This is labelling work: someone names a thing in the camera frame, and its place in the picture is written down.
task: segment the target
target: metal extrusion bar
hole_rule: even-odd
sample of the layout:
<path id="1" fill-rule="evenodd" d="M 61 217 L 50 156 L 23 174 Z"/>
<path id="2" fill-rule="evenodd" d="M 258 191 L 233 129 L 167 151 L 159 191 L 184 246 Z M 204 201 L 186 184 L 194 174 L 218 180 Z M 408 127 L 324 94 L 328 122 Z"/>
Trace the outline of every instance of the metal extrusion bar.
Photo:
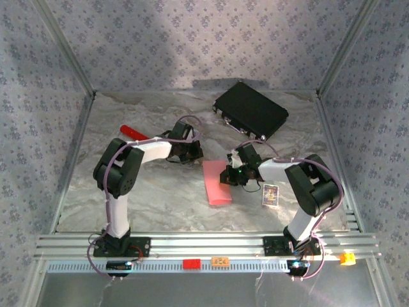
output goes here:
<path id="1" fill-rule="evenodd" d="M 320 98 L 325 98 L 325 95 L 328 93 L 330 87 L 336 80 L 341 68 L 350 55 L 353 46 L 359 39 L 360 34 L 364 30 L 365 25 L 379 3 L 380 0 L 363 1 L 359 11 L 355 15 L 354 21 L 351 23 L 348 32 L 345 34 L 344 39 L 340 44 L 339 50 L 334 56 L 328 70 L 323 76 L 320 86 L 318 87 Z"/>
<path id="2" fill-rule="evenodd" d="M 349 212 L 350 214 L 352 213 L 355 218 L 355 222 L 348 220 L 348 226 L 351 230 L 353 227 L 356 227 L 359 231 L 364 233 L 366 231 L 365 225 L 360 216 L 355 197 L 351 192 L 352 189 L 349 187 L 349 183 L 346 179 L 346 170 L 344 164 L 341 162 L 342 159 L 338 146 L 334 142 L 335 138 L 328 122 L 328 114 L 322 100 L 318 96 L 314 97 L 314 101 L 316 102 L 316 111 L 322 123 L 325 139 L 329 145 L 332 161 L 335 163 L 336 172 L 345 189 L 345 200 L 343 204 L 345 209 L 349 210 L 347 211 L 347 216 Z M 369 258 L 367 259 L 367 265 L 381 306 L 398 306 L 397 295 L 393 290 L 392 280 L 385 268 L 385 262 L 382 259 Z"/>
<path id="3" fill-rule="evenodd" d="M 47 273 L 95 273 L 87 260 L 66 261 L 51 260 L 48 262 Z M 183 268 L 182 260 L 150 260 L 145 259 L 133 265 L 131 270 L 117 271 L 105 268 L 106 261 L 96 260 L 94 264 L 102 272 L 117 273 L 190 273 L 197 270 L 186 270 Z M 254 272 L 283 272 L 289 273 L 286 260 L 230 260 L 225 267 L 215 267 L 211 260 L 202 260 L 200 273 L 254 273 Z"/>
<path id="4" fill-rule="evenodd" d="M 79 148 L 81 147 L 82 139 L 84 137 L 89 114 L 91 113 L 91 108 L 94 103 L 94 100 L 95 100 L 95 96 L 92 97 L 88 103 L 84 104 L 84 107 L 82 108 L 82 111 L 80 114 L 80 118 L 79 118 L 77 127 L 75 128 L 74 137 L 77 139 L 77 143 L 75 145 L 75 148 L 73 149 L 71 159 L 67 157 L 67 159 L 70 159 L 69 167 L 67 170 L 67 177 L 64 180 L 64 188 L 62 189 L 61 194 L 59 195 L 58 206 L 57 206 L 56 213 L 54 214 L 54 219 L 51 224 L 50 233 L 55 233 L 57 230 L 58 221 L 59 221 L 59 218 L 61 217 L 61 209 L 63 208 L 63 203 L 65 200 L 66 194 L 68 192 L 68 187 L 70 185 L 71 178 L 74 172 L 74 167 L 76 165 L 77 158 L 79 155 Z"/>
<path id="5" fill-rule="evenodd" d="M 77 80 L 87 92 L 87 94 L 92 97 L 94 94 L 94 89 L 92 84 L 88 80 L 86 73 L 79 64 L 73 50 L 68 43 L 63 30 L 60 28 L 58 21 L 55 16 L 53 16 L 51 9 L 46 1 L 44 0 L 33 0 L 32 1 L 37 12 L 40 14 L 40 17 L 44 21 L 45 26 L 50 31 L 56 45 L 58 46 L 61 54 L 66 59 L 68 66 L 72 69 L 72 72 L 75 74 Z"/>
<path id="6" fill-rule="evenodd" d="M 47 262 L 48 261 L 37 260 L 31 264 L 31 268 L 27 272 L 27 282 L 20 294 L 20 307 L 36 306 L 43 285 L 45 272 L 47 271 Z"/>
<path id="7" fill-rule="evenodd" d="M 83 260 L 89 245 L 89 235 L 87 233 L 42 236 L 38 239 L 34 258 Z M 343 253 L 354 253 L 357 259 L 381 256 L 378 241 L 372 233 L 322 232 L 317 235 L 324 243 L 326 260 L 338 260 L 339 255 Z M 282 236 L 282 233 L 135 233 L 133 236 L 151 237 L 150 259 L 177 259 L 190 256 L 202 259 L 213 256 L 251 259 L 264 257 L 263 237 Z M 295 259 L 279 256 L 268 258 Z"/>

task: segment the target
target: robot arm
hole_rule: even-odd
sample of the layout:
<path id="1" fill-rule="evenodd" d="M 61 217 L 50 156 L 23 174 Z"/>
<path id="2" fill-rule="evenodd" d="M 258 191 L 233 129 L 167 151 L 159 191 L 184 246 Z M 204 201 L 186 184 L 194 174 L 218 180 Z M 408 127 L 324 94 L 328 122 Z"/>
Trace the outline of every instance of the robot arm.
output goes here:
<path id="1" fill-rule="evenodd" d="M 135 163 L 139 163 L 140 165 L 157 160 L 157 159 L 166 159 L 169 157 L 169 154 L 172 150 L 172 144 L 166 141 L 161 141 L 161 138 L 154 138 L 157 141 L 154 143 L 148 143 L 143 145 L 134 145 L 132 148 L 136 149 L 135 155 L 139 157 L 138 161 Z M 114 238 L 122 238 L 128 231 L 129 231 L 129 221 L 128 221 L 128 190 L 130 191 L 133 188 L 134 180 L 128 179 L 128 181 L 124 180 L 125 188 L 122 189 L 122 193 L 118 196 L 118 191 L 113 191 L 115 193 L 115 197 L 113 194 L 109 194 L 109 216 L 111 217 L 111 224 L 107 230 L 107 233 L 114 237 Z"/>
<path id="2" fill-rule="evenodd" d="M 177 155 L 180 162 L 186 163 L 203 156 L 199 141 L 191 143 L 178 143 L 170 140 L 189 140 L 194 136 L 193 128 L 181 121 L 176 122 L 173 130 L 166 131 L 150 142 L 141 142 L 129 146 L 116 158 L 107 177 L 107 190 L 109 193 L 109 206 L 107 206 L 107 219 L 109 227 L 107 234 L 97 242 L 100 247 L 112 251 L 114 255 L 122 255 L 128 248 L 130 226 L 128 222 L 128 193 L 133 188 L 139 168 L 142 164 L 156 160 L 168 159 Z M 100 161 L 96 165 L 93 178 L 98 188 L 104 190 L 104 176 L 111 159 L 126 142 L 119 138 L 113 139 Z"/>
<path id="3" fill-rule="evenodd" d="M 249 179 L 255 179 L 261 182 L 280 181 L 291 184 L 300 208 L 283 232 L 291 242 L 293 250 L 301 249 L 310 241 L 311 232 L 318 219 L 326 209 L 334 206 L 340 197 L 336 183 L 330 175 L 313 164 L 261 160 L 251 144 L 233 150 L 228 159 L 230 164 L 220 174 L 221 183 L 245 185 Z M 310 155 L 306 159 L 326 167 L 317 155 Z"/>

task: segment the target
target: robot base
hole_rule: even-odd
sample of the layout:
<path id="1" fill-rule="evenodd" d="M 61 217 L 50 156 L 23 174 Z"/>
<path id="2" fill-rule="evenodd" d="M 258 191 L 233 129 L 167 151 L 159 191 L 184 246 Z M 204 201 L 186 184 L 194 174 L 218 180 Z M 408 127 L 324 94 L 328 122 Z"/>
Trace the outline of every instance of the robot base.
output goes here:
<path id="1" fill-rule="evenodd" d="M 311 238 L 296 250 L 293 243 L 286 237 L 263 237 L 264 255 L 265 256 L 298 256 L 302 255 L 306 249 L 312 255 L 321 255 L 320 243 L 317 239 Z"/>
<path id="2" fill-rule="evenodd" d="M 106 234 L 95 243 L 94 257 L 127 257 L 139 258 L 148 257 L 150 252 L 151 238 L 149 237 L 131 237 L 130 229 L 122 238 L 114 238 Z"/>

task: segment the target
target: yellow object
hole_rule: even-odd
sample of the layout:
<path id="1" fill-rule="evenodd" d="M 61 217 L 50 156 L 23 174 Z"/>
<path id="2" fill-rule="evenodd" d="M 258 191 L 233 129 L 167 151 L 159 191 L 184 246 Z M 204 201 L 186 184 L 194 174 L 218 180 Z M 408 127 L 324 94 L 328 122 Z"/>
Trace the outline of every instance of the yellow object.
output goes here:
<path id="1" fill-rule="evenodd" d="M 212 267 L 229 267 L 229 257 L 212 257 Z"/>
<path id="2" fill-rule="evenodd" d="M 354 265 L 357 263 L 355 255 L 353 253 L 345 253 L 339 257 L 341 265 Z"/>

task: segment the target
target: black case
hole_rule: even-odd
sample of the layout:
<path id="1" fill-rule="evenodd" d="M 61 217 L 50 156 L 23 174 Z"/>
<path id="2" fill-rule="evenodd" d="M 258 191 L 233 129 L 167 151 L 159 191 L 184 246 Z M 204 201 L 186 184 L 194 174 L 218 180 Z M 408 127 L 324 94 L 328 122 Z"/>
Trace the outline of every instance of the black case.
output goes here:
<path id="1" fill-rule="evenodd" d="M 288 112 L 243 82 L 216 99 L 213 110 L 240 133 L 267 140 L 286 121 Z"/>

